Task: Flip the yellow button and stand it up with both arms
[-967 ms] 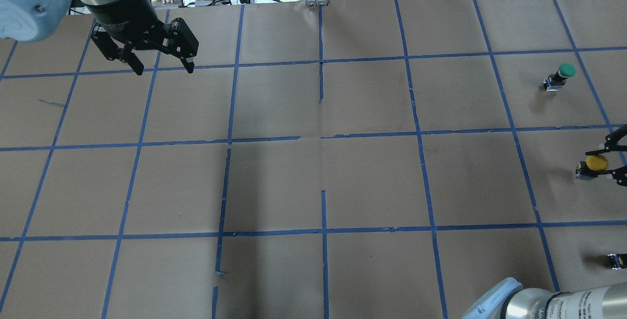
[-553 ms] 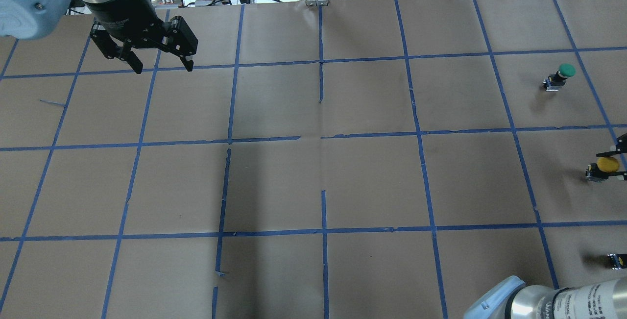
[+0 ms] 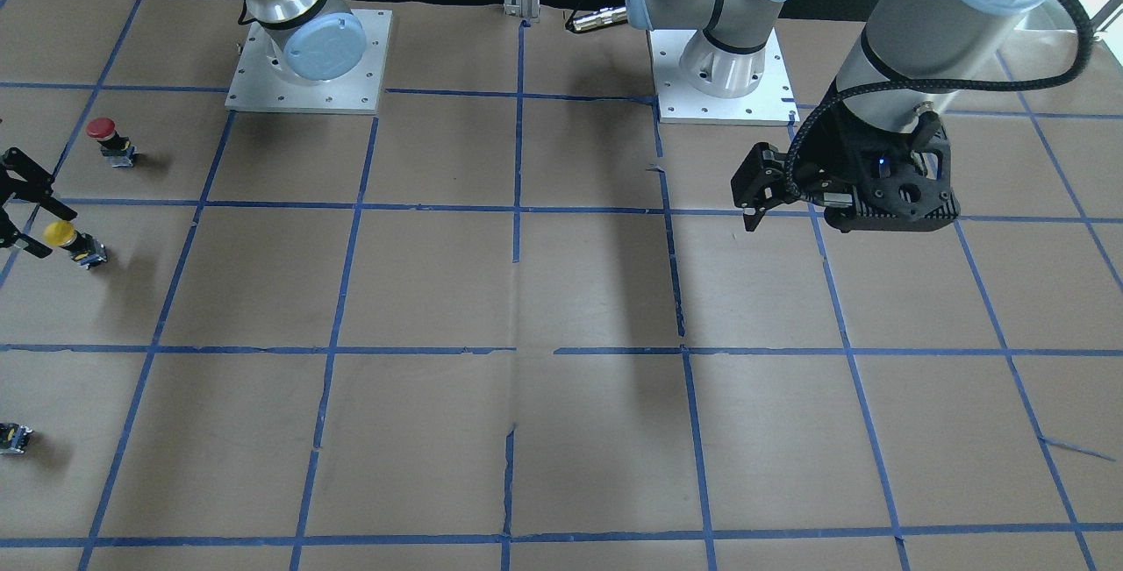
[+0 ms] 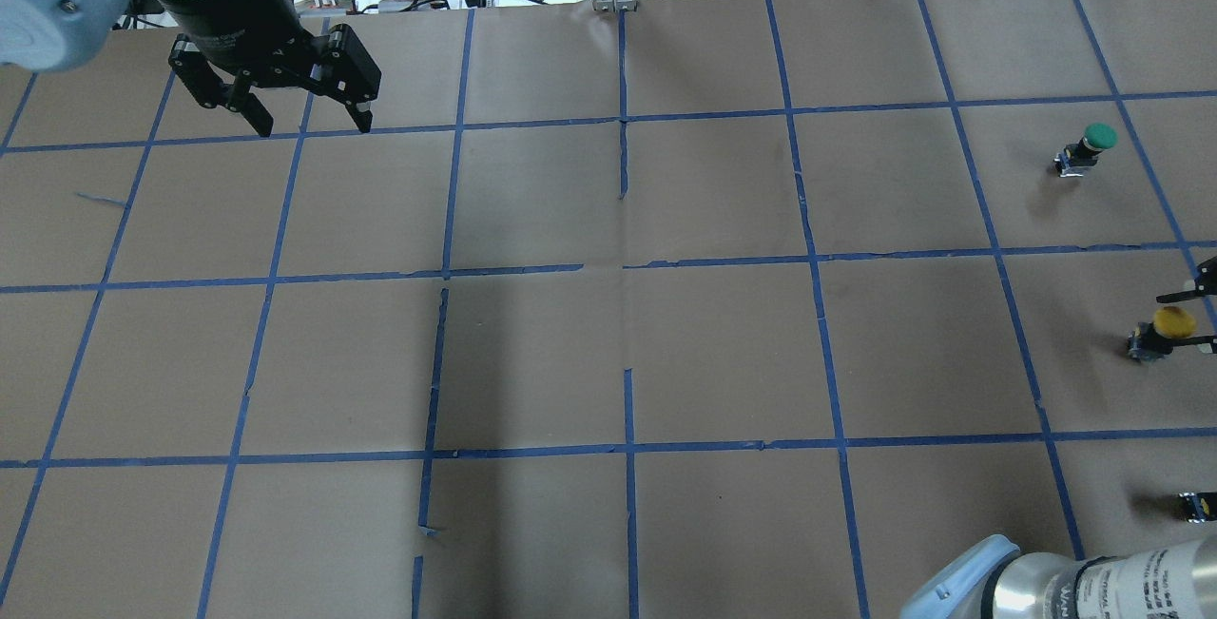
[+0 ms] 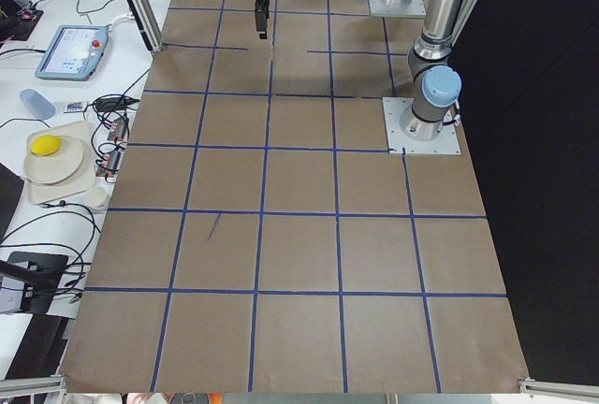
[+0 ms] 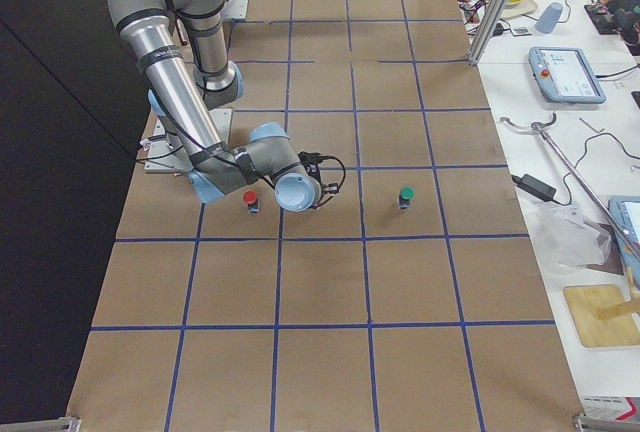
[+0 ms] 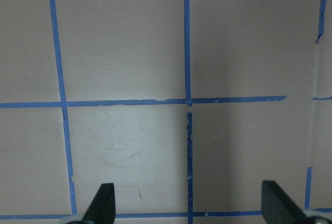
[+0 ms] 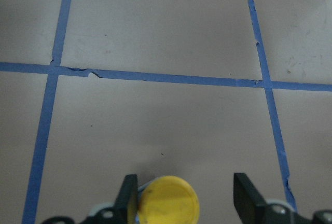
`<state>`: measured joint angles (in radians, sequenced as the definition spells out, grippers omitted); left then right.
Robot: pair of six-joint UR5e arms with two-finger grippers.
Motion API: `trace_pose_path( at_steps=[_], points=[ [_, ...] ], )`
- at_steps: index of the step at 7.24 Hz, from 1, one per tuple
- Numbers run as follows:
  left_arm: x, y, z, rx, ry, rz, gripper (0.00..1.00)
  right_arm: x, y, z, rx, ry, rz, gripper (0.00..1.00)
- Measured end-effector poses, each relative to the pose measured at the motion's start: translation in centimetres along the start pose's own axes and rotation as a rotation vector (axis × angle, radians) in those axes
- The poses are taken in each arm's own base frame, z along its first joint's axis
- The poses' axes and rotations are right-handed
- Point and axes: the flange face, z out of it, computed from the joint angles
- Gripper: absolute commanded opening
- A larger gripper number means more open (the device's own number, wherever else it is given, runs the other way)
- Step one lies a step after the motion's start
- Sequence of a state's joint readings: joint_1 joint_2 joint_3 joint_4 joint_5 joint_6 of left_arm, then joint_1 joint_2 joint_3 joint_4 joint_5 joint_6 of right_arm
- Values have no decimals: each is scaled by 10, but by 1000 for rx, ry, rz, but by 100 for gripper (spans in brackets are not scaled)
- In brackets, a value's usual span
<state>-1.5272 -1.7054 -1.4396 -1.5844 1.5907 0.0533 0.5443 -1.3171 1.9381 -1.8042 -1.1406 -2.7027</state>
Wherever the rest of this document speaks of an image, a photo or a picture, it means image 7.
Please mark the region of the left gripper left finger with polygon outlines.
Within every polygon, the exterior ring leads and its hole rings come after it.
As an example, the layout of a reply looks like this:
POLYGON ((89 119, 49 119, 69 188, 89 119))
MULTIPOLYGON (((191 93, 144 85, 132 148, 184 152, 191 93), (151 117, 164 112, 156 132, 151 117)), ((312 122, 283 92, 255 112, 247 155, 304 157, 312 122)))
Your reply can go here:
POLYGON ((113 224, 116 217, 115 188, 113 183, 99 187, 80 223, 113 224))

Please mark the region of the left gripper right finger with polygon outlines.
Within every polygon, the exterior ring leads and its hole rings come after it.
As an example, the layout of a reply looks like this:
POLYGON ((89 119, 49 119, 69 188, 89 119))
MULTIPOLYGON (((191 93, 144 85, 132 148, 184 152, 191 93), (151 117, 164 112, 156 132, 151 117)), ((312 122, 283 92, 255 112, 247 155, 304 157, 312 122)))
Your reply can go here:
POLYGON ((262 182, 261 213, 268 224, 310 223, 310 218, 273 180, 262 182))

